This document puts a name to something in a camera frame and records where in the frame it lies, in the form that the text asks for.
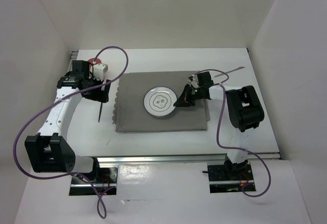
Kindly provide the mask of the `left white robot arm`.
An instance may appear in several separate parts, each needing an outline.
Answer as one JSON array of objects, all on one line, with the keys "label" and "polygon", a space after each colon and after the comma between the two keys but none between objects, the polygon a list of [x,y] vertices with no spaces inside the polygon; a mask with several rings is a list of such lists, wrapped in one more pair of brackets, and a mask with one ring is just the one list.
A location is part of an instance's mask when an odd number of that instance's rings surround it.
[{"label": "left white robot arm", "polygon": [[76,107],[83,98],[101,104],[108,102],[107,71],[108,66],[101,62],[92,64],[76,60],[72,62],[72,69],[59,79],[55,99],[59,104],[50,110],[37,134],[25,140],[35,172],[81,172],[90,183],[101,178],[95,158],[76,155],[67,142],[67,133]]}]

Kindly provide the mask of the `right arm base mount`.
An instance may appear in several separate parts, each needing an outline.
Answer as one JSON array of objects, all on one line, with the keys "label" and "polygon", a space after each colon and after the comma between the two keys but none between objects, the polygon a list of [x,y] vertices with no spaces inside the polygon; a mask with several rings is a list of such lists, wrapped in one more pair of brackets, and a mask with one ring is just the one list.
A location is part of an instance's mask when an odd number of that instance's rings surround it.
[{"label": "right arm base mount", "polygon": [[207,170],[202,171],[207,175],[210,193],[241,192],[245,187],[246,192],[255,192],[255,182],[251,165],[248,163],[245,169],[234,175],[229,175],[224,165],[208,165]]}]

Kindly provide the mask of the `dark metal fork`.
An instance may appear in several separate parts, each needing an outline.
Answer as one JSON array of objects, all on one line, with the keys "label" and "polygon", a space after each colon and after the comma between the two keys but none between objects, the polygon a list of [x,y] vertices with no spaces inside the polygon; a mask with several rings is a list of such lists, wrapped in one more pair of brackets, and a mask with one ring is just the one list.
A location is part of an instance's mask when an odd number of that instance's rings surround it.
[{"label": "dark metal fork", "polygon": [[100,103],[100,108],[99,108],[99,116],[98,116],[98,122],[100,122],[101,120],[101,114],[102,114],[102,109],[103,109],[103,103],[104,103],[104,100],[105,100],[105,97],[106,97],[106,93],[105,93],[105,89],[106,89],[106,86],[102,86],[101,87],[101,103]]}]

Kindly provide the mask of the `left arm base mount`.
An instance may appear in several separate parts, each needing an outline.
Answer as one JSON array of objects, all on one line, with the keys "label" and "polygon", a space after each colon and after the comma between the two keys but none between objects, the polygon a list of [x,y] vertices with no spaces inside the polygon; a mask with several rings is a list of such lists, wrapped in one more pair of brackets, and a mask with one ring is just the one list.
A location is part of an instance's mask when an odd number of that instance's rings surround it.
[{"label": "left arm base mount", "polygon": [[[116,195],[118,166],[98,168],[96,172],[85,173],[99,194]],[[90,183],[82,176],[73,176],[71,179],[69,196],[96,195]]]}]

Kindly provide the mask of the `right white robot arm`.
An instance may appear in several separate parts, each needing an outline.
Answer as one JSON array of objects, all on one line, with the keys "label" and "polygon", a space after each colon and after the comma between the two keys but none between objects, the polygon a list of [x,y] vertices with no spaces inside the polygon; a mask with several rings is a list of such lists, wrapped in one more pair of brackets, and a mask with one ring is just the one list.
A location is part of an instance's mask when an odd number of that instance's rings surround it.
[{"label": "right white robot arm", "polygon": [[[235,179],[245,171],[250,154],[248,137],[253,130],[259,127],[264,120],[264,110],[253,86],[227,89],[223,84],[229,79],[226,72],[220,73],[226,79],[220,83],[214,83],[211,77],[211,69],[196,72],[189,77],[182,94],[174,103],[174,107],[192,107],[197,100],[220,100],[222,102],[216,130],[216,142],[218,147],[226,149],[223,173],[228,179]],[[237,137],[232,146],[224,146],[220,143],[220,130],[224,109],[228,110],[231,125],[236,129]]]}]

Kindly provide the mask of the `white patterned plate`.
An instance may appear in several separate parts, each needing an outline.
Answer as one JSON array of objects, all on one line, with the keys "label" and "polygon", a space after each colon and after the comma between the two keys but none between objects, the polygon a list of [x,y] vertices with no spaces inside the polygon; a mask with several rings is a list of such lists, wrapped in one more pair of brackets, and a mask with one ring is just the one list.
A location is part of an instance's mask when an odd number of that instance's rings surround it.
[{"label": "white patterned plate", "polygon": [[157,86],[145,94],[143,105],[146,112],[151,116],[163,118],[174,112],[176,101],[177,95],[171,88]]}]

